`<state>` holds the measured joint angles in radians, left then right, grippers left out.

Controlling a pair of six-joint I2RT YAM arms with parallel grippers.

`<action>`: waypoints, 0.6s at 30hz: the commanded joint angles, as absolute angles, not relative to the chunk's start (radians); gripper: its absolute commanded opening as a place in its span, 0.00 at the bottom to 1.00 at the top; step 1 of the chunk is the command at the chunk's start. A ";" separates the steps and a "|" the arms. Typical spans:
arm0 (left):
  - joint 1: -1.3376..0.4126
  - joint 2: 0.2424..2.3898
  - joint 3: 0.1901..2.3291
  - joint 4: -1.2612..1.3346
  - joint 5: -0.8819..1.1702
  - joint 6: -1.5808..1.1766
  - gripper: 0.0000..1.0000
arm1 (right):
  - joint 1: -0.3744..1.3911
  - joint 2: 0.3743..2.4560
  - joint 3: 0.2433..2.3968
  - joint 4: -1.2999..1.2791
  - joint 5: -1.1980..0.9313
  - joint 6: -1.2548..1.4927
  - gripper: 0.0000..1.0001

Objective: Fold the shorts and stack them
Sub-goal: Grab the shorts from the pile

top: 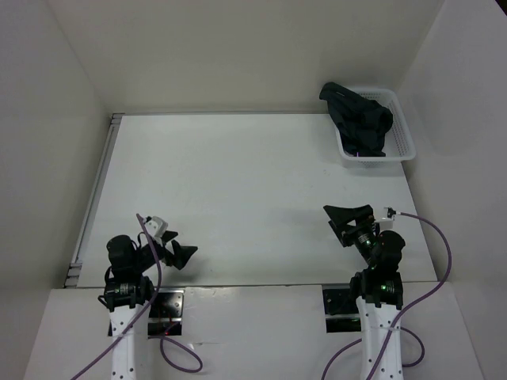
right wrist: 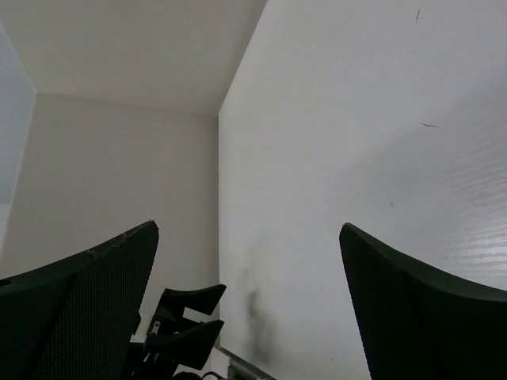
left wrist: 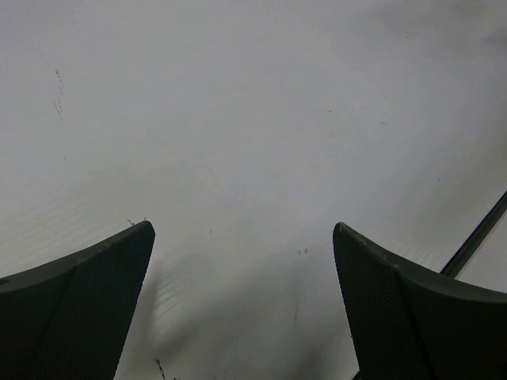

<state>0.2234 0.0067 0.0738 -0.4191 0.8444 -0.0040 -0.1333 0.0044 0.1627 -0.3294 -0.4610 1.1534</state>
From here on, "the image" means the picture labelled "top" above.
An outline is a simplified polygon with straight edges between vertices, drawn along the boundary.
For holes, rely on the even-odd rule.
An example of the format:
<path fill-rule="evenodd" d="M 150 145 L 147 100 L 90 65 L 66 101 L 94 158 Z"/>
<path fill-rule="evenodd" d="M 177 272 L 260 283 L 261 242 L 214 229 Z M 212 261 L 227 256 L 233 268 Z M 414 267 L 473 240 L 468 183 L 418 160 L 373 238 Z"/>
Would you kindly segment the dark navy shorts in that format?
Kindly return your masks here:
<path fill-rule="evenodd" d="M 354 157 L 385 156 L 385 137 L 394 122 L 388 108 L 334 82 L 321 88 L 319 99 L 327 103 L 346 153 Z"/>

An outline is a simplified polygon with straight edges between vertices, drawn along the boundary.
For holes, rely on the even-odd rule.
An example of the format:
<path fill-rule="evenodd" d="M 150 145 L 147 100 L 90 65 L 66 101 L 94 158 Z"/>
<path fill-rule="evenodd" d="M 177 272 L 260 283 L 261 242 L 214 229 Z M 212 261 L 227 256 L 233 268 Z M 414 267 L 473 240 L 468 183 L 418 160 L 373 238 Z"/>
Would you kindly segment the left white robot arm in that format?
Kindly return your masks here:
<path fill-rule="evenodd" d="M 176 236 L 176 232 L 164 232 L 159 241 L 150 237 L 142 245 L 122 234 L 106 244 L 110 266 L 98 300 L 109 312 L 112 379 L 151 378 L 148 318 L 158 307 L 162 279 L 153 283 L 145 271 L 155 266 L 160 272 L 163 264 L 177 270 L 186 266 L 197 247 L 181 245 Z"/>

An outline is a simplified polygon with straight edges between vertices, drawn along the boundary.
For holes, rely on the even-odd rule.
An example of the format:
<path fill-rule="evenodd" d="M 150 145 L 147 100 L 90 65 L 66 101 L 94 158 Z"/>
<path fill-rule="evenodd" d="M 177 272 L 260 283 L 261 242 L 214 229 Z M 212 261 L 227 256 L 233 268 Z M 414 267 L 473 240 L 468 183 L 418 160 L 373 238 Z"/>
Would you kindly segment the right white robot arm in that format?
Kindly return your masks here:
<path fill-rule="evenodd" d="M 349 283 L 349 305 L 360 315 L 362 379 L 402 379 L 400 316 L 403 285 L 398 271 L 406 246 L 401 235 L 382 230 L 371 206 L 323 207 L 341 245 L 355 247 L 366 263 Z"/>

